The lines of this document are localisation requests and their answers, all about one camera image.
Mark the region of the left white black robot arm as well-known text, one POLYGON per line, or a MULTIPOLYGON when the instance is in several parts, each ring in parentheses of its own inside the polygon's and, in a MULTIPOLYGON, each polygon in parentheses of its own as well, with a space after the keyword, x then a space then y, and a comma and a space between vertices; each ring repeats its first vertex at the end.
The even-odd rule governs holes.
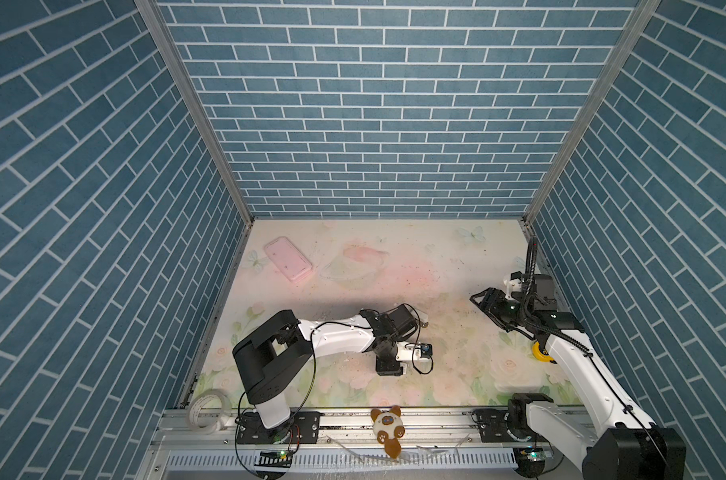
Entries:
POLYGON ((432 347, 419 341, 423 327, 407 304, 379 312, 362 309, 341 320, 299 319, 281 310, 232 349, 246 399, 266 429, 292 420, 285 390, 308 361, 337 354, 371 354, 379 376, 401 376, 406 365, 430 359, 432 347))

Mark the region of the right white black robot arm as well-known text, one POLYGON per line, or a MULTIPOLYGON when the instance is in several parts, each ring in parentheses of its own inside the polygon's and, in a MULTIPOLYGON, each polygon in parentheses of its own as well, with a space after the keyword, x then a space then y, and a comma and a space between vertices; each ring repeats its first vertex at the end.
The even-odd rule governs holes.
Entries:
POLYGON ((487 288, 470 300, 505 332, 533 340, 534 353, 566 374, 592 422, 569 418, 547 394, 516 393, 508 402, 512 432, 548 441, 585 479, 683 478, 684 440, 621 386, 577 317, 559 309, 551 277, 515 272, 505 289, 487 288))

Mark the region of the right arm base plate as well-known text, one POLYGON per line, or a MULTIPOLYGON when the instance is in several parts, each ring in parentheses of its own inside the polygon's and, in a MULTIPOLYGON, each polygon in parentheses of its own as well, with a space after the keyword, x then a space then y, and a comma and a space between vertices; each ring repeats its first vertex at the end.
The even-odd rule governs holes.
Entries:
POLYGON ((547 439, 527 426, 514 421, 507 410, 499 408, 478 408, 471 412, 483 443, 517 442, 538 443, 547 439))

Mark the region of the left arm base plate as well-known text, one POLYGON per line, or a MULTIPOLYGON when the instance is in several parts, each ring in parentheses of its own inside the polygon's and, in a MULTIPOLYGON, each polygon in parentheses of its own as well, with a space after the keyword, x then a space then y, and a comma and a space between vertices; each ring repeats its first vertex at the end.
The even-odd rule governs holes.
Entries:
POLYGON ((274 428, 266 428, 255 411, 242 413, 236 431, 236 441, 244 445, 316 444, 320 428, 320 413, 300 412, 274 428))

